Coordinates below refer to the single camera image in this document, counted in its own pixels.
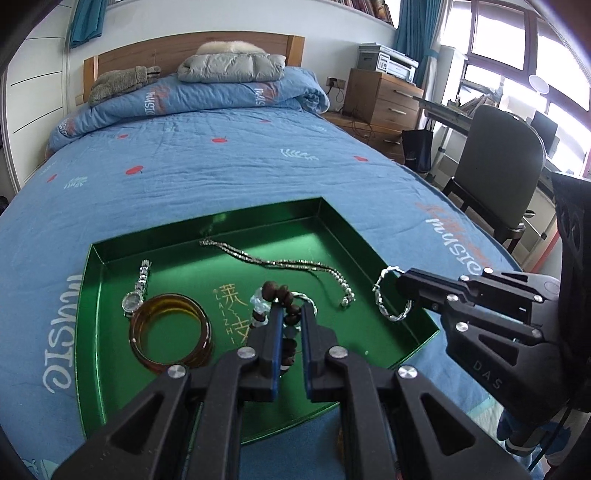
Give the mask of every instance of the brown bangle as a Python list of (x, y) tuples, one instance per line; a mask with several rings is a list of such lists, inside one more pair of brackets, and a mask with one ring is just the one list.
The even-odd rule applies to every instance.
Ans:
[[(199, 320), (201, 335), (197, 345), (186, 357), (171, 364), (161, 364), (150, 360), (142, 353), (142, 334), (145, 327), (156, 316), (169, 312), (183, 312)], [(129, 323), (129, 344), (131, 351), (144, 367), (151, 372), (160, 374), (170, 365), (182, 364), (188, 367), (202, 367), (207, 365), (213, 353), (212, 324), (205, 311), (196, 301), (177, 293), (165, 293), (146, 300), (134, 313)]]

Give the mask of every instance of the black bag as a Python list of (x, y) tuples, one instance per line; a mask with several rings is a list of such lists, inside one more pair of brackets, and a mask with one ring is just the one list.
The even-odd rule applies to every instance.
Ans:
[(432, 145), (433, 132), (430, 130), (403, 130), (404, 165), (417, 173), (427, 173), (431, 170)]

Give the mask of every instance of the blue curtain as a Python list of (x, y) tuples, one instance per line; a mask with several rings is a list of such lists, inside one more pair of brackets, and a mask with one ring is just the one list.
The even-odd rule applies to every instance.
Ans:
[(102, 35), (108, 3), (108, 0), (79, 0), (70, 29), (70, 48)]
[(421, 86), (429, 57), (437, 57), (431, 50), (437, 27), (441, 0), (402, 0), (400, 23), (394, 48), (418, 62), (414, 82)]

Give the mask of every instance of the drawer handle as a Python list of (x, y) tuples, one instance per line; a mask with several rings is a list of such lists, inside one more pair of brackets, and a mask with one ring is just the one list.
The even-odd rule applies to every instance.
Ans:
[(399, 95), (402, 95), (403, 97), (408, 97), (408, 98), (412, 98), (413, 97), (412, 95), (409, 95), (409, 94), (404, 93), (404, 92), (400, 92), (399, 90), (396, 90), (396, 89), (394, 89), (394, 93), (397, 93)]
[(396, 110), (395, 108), (388, 107), (388, 110), (390, 110), (391, 112), (394, 112), (394, 113), (398, 113), (400, 115), (406, 115), (406, 112), (403, 112), (402, 110)]

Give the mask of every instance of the metal tray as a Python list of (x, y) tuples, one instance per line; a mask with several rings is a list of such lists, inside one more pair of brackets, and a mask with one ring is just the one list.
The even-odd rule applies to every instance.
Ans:
[[(204, 237), (268, 260), (331, 265), (348, 280), (356, 301), (343, 310), (343, 291), (329, 274), (245, 264), (215, 247), (200, 247), (198, 240)], [(234, 210), (105, 240), (90, 247), (77, 312), (76, 389), (86, 436), (154, 379), (129, 348), (129, 322), (121, 310), (121, 299), (133, 288), (144, 258), (152, 261), (148, 298), (181, 293), (205, 309), (215, 341), (212, 362), (245, 340), (252, 311), (249, 299), (266, 280), (306, 293), (317, 304), (319, 323), (333, 328), (341, 345), (382, 367), (403, 361), (437, 332), (420, 309), (398, 323), (380, 315), (372, 286), (385, 264), (323, 199)], [(405, 302), (392, 288), (392, 277), (387, 277), (382, 292), (391, 312), (400, 312)], [(148, 356), (163, 362), (182, 358), (196, 343), (199, 329), (197, 322), (180, 314), (156, 321), (144, 339)], [(281, 380), (276, 402), (245, 406), (242, 441), (278, 433), (331, 406), (306, 399), (298, 354)]]

